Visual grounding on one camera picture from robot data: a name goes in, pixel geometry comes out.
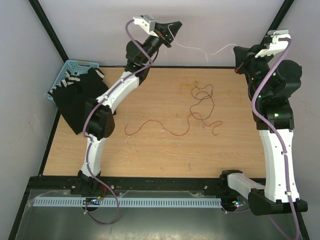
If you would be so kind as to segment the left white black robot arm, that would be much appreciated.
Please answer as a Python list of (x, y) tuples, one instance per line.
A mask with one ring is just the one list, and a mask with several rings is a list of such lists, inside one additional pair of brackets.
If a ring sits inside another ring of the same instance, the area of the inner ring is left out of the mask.
[(85, 103), (83, 136), (87, 139), (84, 163), (78, 172), (82, 188), (89, 194), (100, 188), (101, 158), (106, 140), (115, 129), (114, 112), (126, 96), (147, 78), (162, 45), (171, 47), (180, 21), (152, 24), (144, 43), (131, 38), (126, 45), (127, 64), (121, 77), (105, 93)]

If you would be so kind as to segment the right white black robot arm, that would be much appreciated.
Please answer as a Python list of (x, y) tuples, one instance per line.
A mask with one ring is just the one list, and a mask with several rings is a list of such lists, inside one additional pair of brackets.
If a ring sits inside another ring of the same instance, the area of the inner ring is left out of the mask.
[(265, 185), (246, 177), (240, 170), (224, 170), (218, 188), (229, 195), (238, 192), (248, 200), (256, 216), (306, 212), (308, 204), (300, 198), (294, 177), (292, 141), (294, 114), (289, 98), (300, 88), (302, 67), (293, 60), (259, 56), (262, 46), (235, 46), (235, 73), (245, 75), (252, 115), (265, 157)]

